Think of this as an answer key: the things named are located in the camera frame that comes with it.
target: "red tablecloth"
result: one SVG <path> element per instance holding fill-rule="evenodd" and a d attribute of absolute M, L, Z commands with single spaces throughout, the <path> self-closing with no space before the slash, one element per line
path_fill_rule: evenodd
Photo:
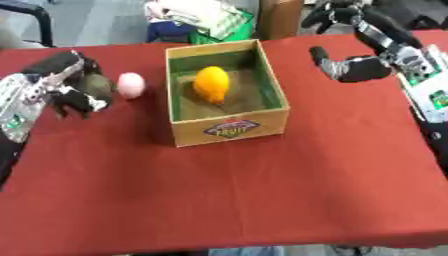
<path fill-rule="evenodd" d="M 448 50 L 446 32 L 419 35 Z M 448 184 L 398 81 L 330 81 L 314 45 L 335 58 L 370 52 L 350 35 L 263 43 L 291 104 L 286 133 L 182 149 L 169 144 L 162 90 L 172 45 L 79 48 L 155 92 L 89 120 L 42 116 L 0 194 L 0 254 L 446 244 Z M 1 74 L 54 51 L 4 51 Z"/>

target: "wooden box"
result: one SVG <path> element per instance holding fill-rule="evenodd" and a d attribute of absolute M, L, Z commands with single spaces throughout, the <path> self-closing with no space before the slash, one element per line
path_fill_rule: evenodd
<path fill-rule="evenodd" d="M 219 66 L 230 77 L 222 105 L 193 90 L 196 73 Z M 166 51 L 170 122 L 177 147 L 283 133 L 288 102 L 258 40 Z"/>

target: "pink ball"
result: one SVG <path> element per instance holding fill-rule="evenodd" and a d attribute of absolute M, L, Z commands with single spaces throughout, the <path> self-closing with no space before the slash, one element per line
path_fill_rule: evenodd
<path fill-rule="evenodd" d="M 145 80 L 136 73 L 124 73 L 118 78 L 118 93 L 125 99 L 139 97 L 145 91 Z"/>

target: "chair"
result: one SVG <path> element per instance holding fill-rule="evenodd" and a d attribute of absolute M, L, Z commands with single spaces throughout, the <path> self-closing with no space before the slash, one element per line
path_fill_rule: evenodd
<path fill-rule="evenodd" d="M 41 35 L 40 43 L 46 47 L 54 47 L 51 18 L 42 6 L 23 3 L 16 0 L 0 0 L 0 9 L 34 16 L 39 22 Z"/>

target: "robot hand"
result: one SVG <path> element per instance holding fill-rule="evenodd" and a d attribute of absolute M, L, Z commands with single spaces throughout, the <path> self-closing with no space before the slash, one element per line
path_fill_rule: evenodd
<path fill-rule="evenodd" d="M 62 116 L 70 107 L 84 117 L 111 104 L 112 84 L 100 74 L 95 61 L 67 51 L 0 81 L 0 188 L 48 103 Z"/>
<path fill-rule="evenodd" d="M 332 61 L 321 47 L 310 49 L 314 63 L 330 78 L 360 82 L 385 77 L 395 71 L 411 112 L 440 167 L 448 175 L 448 55 L 420 41 L 391 18 L 371 6 L 357 4 L 317 8 L 302 23 L 343 23 L 375 56 Z"/>
<path fill-rule="evenodd" d="M 422 48 L 417 38 L 390 17 L 357 1 L 327 1 L 305 18 L 302 27 L 309 28 L 318 23 L 322 24 L 318 33 L 325 32 L 335 23 L 353 26 L 355 36 L 377 55 L 332 61 L 323 48 L 313 47 L 310 52 L 315 64 L 330 78 L 341 82 L 361 82 L 386 77 L 391 73 L 395 55 L 403 45 L 416 51 Z"/>

